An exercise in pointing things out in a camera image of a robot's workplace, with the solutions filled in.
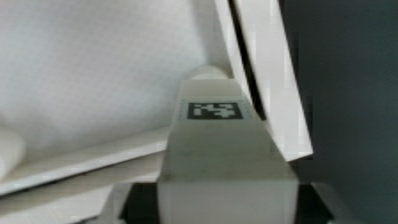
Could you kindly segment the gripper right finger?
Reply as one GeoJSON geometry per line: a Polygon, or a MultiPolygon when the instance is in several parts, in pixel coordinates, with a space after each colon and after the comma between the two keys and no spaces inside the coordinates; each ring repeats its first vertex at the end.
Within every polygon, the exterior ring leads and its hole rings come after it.
{"type": "Polygon", "coordinates": [[[295,224],[354,224],[354,215],[332,186],[309,182],[298,186],[295,224]]]}

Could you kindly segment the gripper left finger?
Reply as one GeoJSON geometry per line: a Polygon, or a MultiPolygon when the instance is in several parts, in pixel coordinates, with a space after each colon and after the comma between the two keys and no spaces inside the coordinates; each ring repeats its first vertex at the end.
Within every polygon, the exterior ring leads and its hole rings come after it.
{"type": "Polygon", "coordinates": [[[160,224],[156,184],[119,183],[107,198],[96,224],[160,224]]]}

